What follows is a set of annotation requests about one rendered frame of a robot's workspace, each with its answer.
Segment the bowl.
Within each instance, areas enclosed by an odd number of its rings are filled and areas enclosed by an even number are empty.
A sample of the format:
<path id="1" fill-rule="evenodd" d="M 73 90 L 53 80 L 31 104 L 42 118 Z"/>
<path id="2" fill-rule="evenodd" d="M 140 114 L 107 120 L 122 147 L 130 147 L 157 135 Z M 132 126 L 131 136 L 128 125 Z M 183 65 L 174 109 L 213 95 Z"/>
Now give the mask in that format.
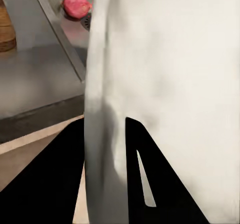
<path id="1" fill-rule="evenodd" d="M 89 224 L 129 224 L 127 117 L 210 224 L 240 224 L 240 0 L 93 0 L 88 26 Z M 156 207 L 137 157 L 145 204 Z"/>

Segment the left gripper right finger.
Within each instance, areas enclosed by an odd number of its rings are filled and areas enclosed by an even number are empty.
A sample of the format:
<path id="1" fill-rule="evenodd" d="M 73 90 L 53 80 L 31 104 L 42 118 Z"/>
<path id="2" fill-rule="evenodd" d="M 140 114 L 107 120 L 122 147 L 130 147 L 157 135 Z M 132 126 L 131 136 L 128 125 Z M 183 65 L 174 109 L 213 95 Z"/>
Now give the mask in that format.
<path id="1" fill-rule="evenodd" d="M 210 224 L 145 126 L 125 123 L 129 224 Z M 137 151 L 156 207 L 145 204 Z"/>

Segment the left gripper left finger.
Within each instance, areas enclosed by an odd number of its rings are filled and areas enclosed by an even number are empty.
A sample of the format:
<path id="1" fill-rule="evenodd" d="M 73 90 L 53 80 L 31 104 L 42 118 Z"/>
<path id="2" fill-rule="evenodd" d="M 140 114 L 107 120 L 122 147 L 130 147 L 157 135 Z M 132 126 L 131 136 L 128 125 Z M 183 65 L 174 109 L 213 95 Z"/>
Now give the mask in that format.
<path id="1" fill-rule="evenodd" d="M 70 123 L 0 192 L 0 224 L 72 224 L 84 154 L 84 119 Z"/>

